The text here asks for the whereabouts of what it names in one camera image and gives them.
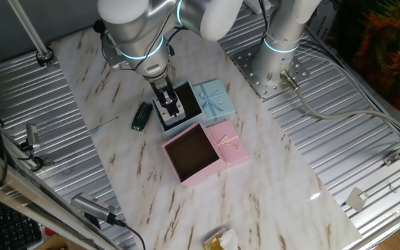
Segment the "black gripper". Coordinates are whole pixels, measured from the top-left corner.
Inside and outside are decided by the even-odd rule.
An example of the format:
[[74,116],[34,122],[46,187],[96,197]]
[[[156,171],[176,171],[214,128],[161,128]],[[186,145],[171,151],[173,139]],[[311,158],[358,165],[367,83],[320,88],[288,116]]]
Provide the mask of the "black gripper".
[[168,75],[160,78],[153,78],[149,81],[158,101],[158,112],[161,117],[169,117],[169,113],[162,103],[170,103],[170,115],[178,116],[180,109],[178,106],[178,97],[172,87],[172,82]]

